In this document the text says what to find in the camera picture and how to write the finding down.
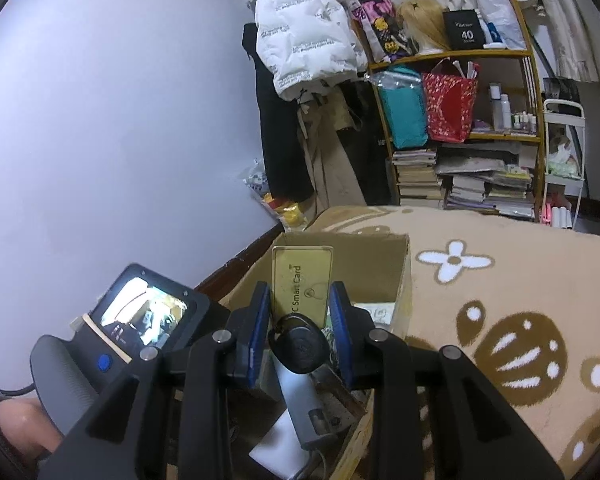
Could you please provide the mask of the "black car key fob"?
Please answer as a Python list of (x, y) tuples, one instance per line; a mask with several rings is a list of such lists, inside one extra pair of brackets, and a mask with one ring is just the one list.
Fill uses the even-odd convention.
[(310, 374), (326, 363), (329, 345), (325, 335), (307, 316), (289, 313), (268, 331), (268, 346), (276, 359), (294, 374)]

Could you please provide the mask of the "stack of books left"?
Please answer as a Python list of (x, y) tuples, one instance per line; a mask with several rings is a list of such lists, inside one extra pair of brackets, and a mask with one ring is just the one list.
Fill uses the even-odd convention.
[(441, 208), (444, 191), (436, 173), (437, 150), (395, 151), (391, 166), (396, 174), (396, 188), (401, 206)]

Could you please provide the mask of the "pile of books right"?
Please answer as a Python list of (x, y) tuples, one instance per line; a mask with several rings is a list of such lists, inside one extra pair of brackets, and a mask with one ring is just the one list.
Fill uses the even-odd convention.
[(538, 147), (529, 143), (443, 144), (436, 162), (444, 188), (443, 207), (533, 221), (537, 161)]

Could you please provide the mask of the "black hanging garment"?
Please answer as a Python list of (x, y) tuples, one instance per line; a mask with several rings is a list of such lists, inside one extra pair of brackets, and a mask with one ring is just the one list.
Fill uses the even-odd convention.
[(273, 75), (257, 52), (257, 25), (242, 29), (242, 48), (253, 62), (260, 116), (263, 162), (268, 186), (274, 198), (302, 203), (314, 193), (299, 140), (295, 102), (283, 100), (276, 92)]

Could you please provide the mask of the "white puffer jacket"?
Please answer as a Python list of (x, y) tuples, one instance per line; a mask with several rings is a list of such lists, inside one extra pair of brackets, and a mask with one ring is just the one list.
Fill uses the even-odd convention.
[(287, 102), (358, 78), (367, 58), (337, 0), (257, 0), (257, 54)]

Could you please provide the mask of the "white flat box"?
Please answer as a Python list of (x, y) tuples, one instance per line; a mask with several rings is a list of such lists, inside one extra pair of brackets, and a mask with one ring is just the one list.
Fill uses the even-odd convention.
[(297, 479), (311, 453), (301, 447), (289, 412), (284, 411), (249, 457), (279, 479)]

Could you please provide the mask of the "red gift bag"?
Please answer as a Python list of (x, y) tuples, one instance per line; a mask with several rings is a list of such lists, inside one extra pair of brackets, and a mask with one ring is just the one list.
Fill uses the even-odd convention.
[(467, 78), (450, 58), (422, 74), (430, 140), (464, 143), (471, 132), (478, 80)]

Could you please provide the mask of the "brown cardboard box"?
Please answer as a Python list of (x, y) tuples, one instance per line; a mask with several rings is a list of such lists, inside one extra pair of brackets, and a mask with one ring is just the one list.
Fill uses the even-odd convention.
[[(355, 302), (394, 302), (396, 309), (405, 306), (404, 294), (411, 286), (411, 263), (408, 251), (410, 243), (405, 235), (391, 233), (284, 233), (274, 240), (262, 261), (256, 263), (234, 291), (230, 303), (253, 292), (257, 282), (265, 282), (271, 289), (271, 314), (268, 331), (277, 322), (273, 318), (272, 295), (272, 252), (277, 245), (283, 246), (330, 246), (334, 248), (332, 259), (332, 283), (340, 282), (346, 288), (351, 304)], [(338, 382), (349, 391), (338, 370), (332, 318), (327, 301), (326, 323), (320, 328), (329, 345), (329, 357), (325, 364), (310, 373), (311, 378), (318, 370), (326, 368), (337, 375)]]

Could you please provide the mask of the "black box with 40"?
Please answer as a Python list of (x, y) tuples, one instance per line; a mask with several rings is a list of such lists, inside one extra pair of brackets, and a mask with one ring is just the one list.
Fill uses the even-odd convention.
[(443, 21), (453, 50), (477, 50), (486, 44), (486, 37), (474, 9), (444, 11)]

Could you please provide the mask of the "gold IC smart card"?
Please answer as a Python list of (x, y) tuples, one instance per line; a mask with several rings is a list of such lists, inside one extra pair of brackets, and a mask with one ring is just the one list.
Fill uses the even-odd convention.
[(277, 245), (272, 252), (273, 318), (298, 313), (318, 328), (326, 323), (334, 248)]

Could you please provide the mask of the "wooden bookshelf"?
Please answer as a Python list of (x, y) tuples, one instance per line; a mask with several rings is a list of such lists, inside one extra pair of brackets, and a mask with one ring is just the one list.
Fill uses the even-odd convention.
[(401, 206), (538, 218), (540, 82), (515, 0), (497, 28), (436, 0), (361, 0), (361, 23)]

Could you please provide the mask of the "light blue handheld device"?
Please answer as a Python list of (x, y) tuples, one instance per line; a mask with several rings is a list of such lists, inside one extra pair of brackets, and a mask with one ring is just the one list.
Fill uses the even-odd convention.
[(297, 374), (273, 356), (280, 391), (289, 413), (300, 448), (317, 456), (322, 464), (322, 478), (327, 478), (325, 455), (337, 440), (337, 434), (326, 415), (324, 404), (318, 397), (310, 374)]

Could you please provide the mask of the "left gripper display unit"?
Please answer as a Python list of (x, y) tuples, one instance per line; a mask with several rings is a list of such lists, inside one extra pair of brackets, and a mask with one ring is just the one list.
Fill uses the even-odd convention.
[(34, 390), (61, 434), (143, 353), (181, 350), (210, 326), (207, 297), (137, 263), (127, 266), (70, 339), (38, 338), (30, 354)]

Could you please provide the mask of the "white rolling cart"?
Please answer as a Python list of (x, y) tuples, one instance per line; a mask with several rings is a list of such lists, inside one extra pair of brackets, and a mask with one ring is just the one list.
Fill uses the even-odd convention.
[(564, 99), (543, 102), (544, 177), (541, 222), (572, 231), (585, 191), (586, 121), (581, 104)]

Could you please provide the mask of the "white Midea fan remote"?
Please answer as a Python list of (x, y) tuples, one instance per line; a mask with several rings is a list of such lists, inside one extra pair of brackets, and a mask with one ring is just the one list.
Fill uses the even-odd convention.
[(374, 325), (385, 330), (390, 327), (394, 310), (396, 310), (394, 302), (355, 302), (353, 305), (368, 312)]

